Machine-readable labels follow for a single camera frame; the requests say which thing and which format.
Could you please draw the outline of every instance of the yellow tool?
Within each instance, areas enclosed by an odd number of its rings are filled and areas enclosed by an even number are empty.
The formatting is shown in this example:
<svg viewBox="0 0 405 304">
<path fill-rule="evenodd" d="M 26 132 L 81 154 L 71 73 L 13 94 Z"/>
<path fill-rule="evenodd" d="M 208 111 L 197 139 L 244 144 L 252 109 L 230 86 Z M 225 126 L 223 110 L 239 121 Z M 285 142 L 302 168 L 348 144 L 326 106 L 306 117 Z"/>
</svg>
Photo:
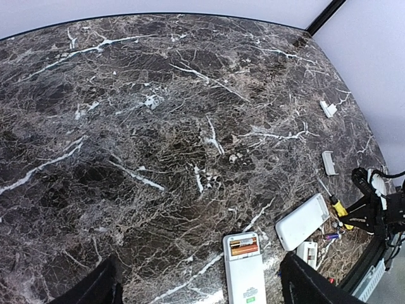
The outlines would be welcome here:
<svg viewBox="0 0 405 304">
<path fill-rule="evenodd" d="M 340 200 L 337 199 L 334 194 L 330 194 L 328 188 L 325 186 L 325 184 L 322 182 L 322 180 L 318 179 L 318 181 L 322 185 L 322 187 L 326 190 L 326 192 L 329 194 L 330 201 L 332 202 L 332 207 L 335 208 L 335 210 L 337 212 L 337 216 L 344 217 L 345 215 L 347 215 L 348 213 L 347 213 L 346 209 L 343 207 Z M 353 229 L 352 225 L 344 224 L 344 227 L 346 227 L 346 229 L 348 229 L 348 230 Z"/>
</svg>

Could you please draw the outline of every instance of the white plastic clip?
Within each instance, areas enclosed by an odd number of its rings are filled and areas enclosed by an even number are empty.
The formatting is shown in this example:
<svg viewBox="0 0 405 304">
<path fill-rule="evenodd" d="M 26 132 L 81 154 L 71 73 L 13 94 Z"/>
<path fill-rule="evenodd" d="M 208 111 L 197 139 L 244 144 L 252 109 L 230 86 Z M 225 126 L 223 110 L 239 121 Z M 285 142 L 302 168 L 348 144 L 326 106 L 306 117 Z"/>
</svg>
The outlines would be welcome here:
<svg viewBox="0 0 405 304">
<path fill-rule="evenodd" d="M 332 153 L 333 151 L 324 151 L 322 153 L 323 165 L 325 166 L 327 175 L 339 175 L 339 173 L 336 173 L 335 171 L 335 163 L 332 161 Z"/>
<path fill-rule="evenodd" d="M 320 101 L 319 104 L 321 104 L 322 110 L 325 112 L 328 118 L 333 117 L 333 114 L 335 114 L 337 111 L 334 103 L 331 103 L 330 106 L 328 106 L 326 101 Z"/>
<path fill-rule="evenodd" d="M 385 199 L 385 195 L 387 195 L 387 187 L 385 187 L 384 180 L 378 174 L 375 174 L 371 180 L 372 173 L 373 170 L 368 169 L 367 181 L 371 183 L 375 189 L 375 194 L 380 198 L 382 210 L 386 210 L 387 200 Z"/>
</svg>

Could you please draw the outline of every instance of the yellow handle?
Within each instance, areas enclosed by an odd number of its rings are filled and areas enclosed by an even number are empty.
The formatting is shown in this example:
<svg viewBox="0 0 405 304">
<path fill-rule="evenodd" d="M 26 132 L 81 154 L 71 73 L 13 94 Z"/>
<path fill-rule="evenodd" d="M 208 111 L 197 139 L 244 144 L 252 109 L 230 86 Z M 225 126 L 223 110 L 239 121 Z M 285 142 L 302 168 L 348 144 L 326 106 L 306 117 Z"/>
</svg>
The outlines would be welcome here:
<svg viewBox="0 0 405 304">
<path fill-rule="evenodd" d="M 337 201 L 336 204 L 334 204 L 334 205 L 332 205 L 332 206 L 335 208 L 335 210 L 336 210 L 336 212 L 337 212 L 337 215 L 338 215 L 339 217 L 344 217 L 345 215 L 348 215 L 346 209 L 342 206 L 342 203 L 341 203 L 339 200 Z M 352 229 L 353 229 L 353 226 L 352 226 L 352 225 L 344 224 L 344 227 L 346 227 L 346 229 L 348 229 L 348 230 L 352 230 Z"/>
</svg>

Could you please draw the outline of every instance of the black edge trim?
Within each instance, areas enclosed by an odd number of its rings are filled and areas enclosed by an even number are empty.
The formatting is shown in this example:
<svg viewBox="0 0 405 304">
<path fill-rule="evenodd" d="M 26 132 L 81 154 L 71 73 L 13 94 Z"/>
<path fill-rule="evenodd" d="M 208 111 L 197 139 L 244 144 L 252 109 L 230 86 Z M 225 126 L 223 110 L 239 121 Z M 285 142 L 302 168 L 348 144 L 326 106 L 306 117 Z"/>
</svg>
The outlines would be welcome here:
<svg viewBox="0 0 405 304">
<path fill-rule="evenodd" d="M 373 237 L 356 264 L 354 264 L 350 272 L 340 282 L 339 288 L 352 294 L 370 267 L 376 266 L 386 252 L 385 241 Z"/>
<path fill-rule="evenodd" d="M 346 2 L 346 0 L 333 0 L 323 12 L 316 17 L 314 21 L 306 29 L 311 36 L 314 36 L 317 31 L 333 16 L 334 13 Z"/>
<path fill-rule="evenodd" d="M 176 11 L 167 11 L 167 12 L 152 12 L 151 11 L 151 12 L 147 12 L 147 13 L 127 13 L 127 14 L 103 15 L 103 16 L 95 16 L 95 17 L 75 19 L 75 20 L 70 20 L 70 21 L 63 21 L 63 22 L 59 22 L 59 23 L 53 23 L 53 24 L 50 24 L 50 25 L 45 25 L 43 27 L 32 28 L 32 29 L 26 30 L 24 32 L 20 32 L 20 33 L 17 33 L 17 34 L 13 34 L 13 35 L 1 38 L 0 42 L 5 41 L 5 40 L 10 39 L 10 38 L 18 37 L 20 35 L 35 32 L 36 30 L 48 29 L 49 27 L 55 27 L 55 26 L 58 26 L 58 25 L 65 25 L 65 24 L 69 24 L 69 23 L 73 23 L 73 22 L 82 22 L 82 21 L 94 20 L 94 19 L 122 17 L 122 16 L 135 16 L 135 15 L 197 15 L 197 16 L 226 17 L 226 18 L 235 18 L 235 19 L 243 19 L 243 20 L 249 20 L 249 21 L 255 21 L 255 22 L 264 22 L 264 23 L 269 23 L 269 24 L 275 24 L 275 25 L 280 25 L 282 27 L 289 27 L 291 29 L 302 30 L 303 32 L 307 31 L 305 28 L 293 27 L 292 25 L 285 25 L 285 24 L 281 24 L 281 23 L 277 23 L 277 22 L 271 22 L 271 21 L 260 20 L 260 19 L 249 18 L 249 17 L 222 15 L 222 14 L 213 14 L 213 13 L 211 14 L 211 13 L 184 13 L 184 12 L 181 13 L 181 12 L 176 12 Z"/>
</svg>

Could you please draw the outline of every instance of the white box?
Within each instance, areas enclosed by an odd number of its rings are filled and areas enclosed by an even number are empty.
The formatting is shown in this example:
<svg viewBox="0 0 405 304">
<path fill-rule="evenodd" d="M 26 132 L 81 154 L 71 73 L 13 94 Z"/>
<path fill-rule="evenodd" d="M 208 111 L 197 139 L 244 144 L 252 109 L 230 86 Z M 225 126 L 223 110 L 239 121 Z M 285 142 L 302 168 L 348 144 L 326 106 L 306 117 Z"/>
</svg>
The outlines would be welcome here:
<svg viewBox="0 0 405 304">
<path fill-rule="evenodd" d="M 318 243 L 303 242 L 297 247 L 297 256 L 299 256 L 309 266 L 316 269 L 316 261 L 318 259 Z"/>
</svg>

